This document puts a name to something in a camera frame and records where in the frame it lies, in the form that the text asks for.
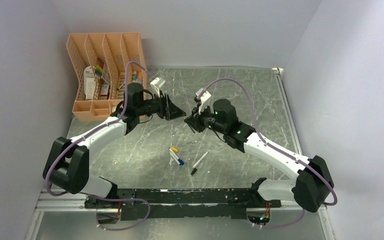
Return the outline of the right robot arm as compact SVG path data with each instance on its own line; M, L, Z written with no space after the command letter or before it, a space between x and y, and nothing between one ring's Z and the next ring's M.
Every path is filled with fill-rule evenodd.
M236 108L225 98L213 106L203 98L194 98L197 106L184 120L193 132L211 130L231 148L262 159L282 171L287 180L260 180L250 193L250 202L262 207L271 200L294 201L304 210L315 213L334 188L326 161L315 155L294 153L264 137L251 125L239 121Z

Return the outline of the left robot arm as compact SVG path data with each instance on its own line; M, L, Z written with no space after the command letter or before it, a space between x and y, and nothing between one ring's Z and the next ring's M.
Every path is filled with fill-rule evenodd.
M124 93L124 100L104 122L81 135L59 137L53 142L42 174L47 186L57 186L70 194L98 196L104 207L114 207L119 200L118 187L90 173L90 157L129 134L142 116L157 115L167 121L186 116L167 94L159 92L145 99L146 89L139 83L128 84Z

